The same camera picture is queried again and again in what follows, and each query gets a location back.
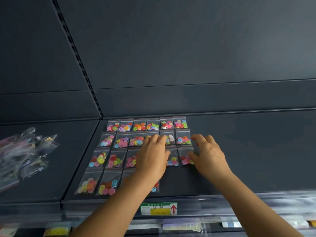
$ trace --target person's left arm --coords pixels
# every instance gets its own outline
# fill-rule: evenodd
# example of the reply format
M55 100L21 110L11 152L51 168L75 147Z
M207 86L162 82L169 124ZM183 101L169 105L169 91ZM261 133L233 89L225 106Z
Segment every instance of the person's left arm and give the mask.
M165 172L170 155L165 148L166 138L158 135L145 138L135 172L71 237L124 236L140 204Z

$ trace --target person's left hand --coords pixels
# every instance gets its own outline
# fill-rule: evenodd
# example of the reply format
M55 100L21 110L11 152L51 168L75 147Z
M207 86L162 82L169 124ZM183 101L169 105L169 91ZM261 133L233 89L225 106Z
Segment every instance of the person's left hand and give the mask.
M170 151L166 151L167 136L146 137L137 156L135 172L149 178L153 185L160 180L166 170Z

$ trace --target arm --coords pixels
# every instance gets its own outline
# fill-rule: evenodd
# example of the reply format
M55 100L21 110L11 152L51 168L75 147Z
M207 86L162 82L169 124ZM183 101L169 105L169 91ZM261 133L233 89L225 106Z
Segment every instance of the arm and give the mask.
M140 204L166 170L166 136L146 137L135 172L99 209L72 233L72 237L124 236Z
M302 236L232 173L212 136L191 138L196 140L200 155L190 152L190 158L229 202L248 236Z

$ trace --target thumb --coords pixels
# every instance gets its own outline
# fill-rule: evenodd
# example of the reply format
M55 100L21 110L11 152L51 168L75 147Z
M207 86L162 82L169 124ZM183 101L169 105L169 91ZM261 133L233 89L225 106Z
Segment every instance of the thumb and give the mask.
M165 151L165 158L166 158L166 161L168 160L168 158L169 158L169 155L170 155L170 151Z
M190 152L188 153L188 156L190 157L190 159L191 159L194 163L196 163L196 162L198 161L198 155L194 154L192 151L190 151Z

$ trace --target green and white label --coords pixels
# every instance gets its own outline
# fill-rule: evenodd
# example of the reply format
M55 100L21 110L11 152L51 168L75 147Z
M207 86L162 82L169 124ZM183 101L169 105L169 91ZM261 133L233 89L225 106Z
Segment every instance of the green and white label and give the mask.
M140 205L142 215L177 215L178 203L143 203Z

